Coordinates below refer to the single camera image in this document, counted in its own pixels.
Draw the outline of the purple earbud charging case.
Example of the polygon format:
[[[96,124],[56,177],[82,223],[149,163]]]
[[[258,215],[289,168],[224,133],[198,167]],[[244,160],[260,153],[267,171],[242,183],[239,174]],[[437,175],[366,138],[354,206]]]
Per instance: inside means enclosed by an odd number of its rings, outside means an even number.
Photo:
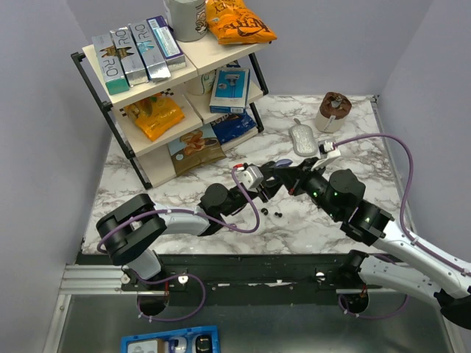
[[[292,160],[290,159],[281,159],[275,162],[273,165],[273,168],[279,169],[279,168],[286,168],[289,167],[293,163]]]

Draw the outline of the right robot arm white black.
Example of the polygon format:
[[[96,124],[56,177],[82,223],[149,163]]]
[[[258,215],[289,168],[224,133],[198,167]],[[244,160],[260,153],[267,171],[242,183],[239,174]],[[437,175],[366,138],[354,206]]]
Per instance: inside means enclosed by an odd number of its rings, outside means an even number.
[[[390,213],[365,200],[366,186],[350,169],[324,178],[322,171],[302,163],[276,165],[273,174],[292,196],[310,196],[347,237],[408,264],[388,269],[385,262],[355,253],[353,262],[339,269],[343,286],[355,288],[363,282],[395,289],[430,302],[447,320],[470,328],[470,264],[402,228]]]

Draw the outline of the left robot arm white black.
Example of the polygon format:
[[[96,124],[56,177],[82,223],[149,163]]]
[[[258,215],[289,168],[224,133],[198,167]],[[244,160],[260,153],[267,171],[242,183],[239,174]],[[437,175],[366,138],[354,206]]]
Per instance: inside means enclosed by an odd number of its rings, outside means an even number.
[[[231,175],[235,187],[228,189],[220,183],[207,187],[195,207],[174,208],[155,203],[141,193],[96,223],[100,241],[97,250],[107,254],[113,265],[126,266],[147,290],[162,285],[163,266],[150,246],[161,235],[213,235],[222,228],[250,234],[261,224],[260,211],[254,199],[268,202],[282,186],[273,176],[272,164],[262,167],[237,165]],[[236,215],[247,205],[255,215],[255,225],[242,229],[224,218]]]

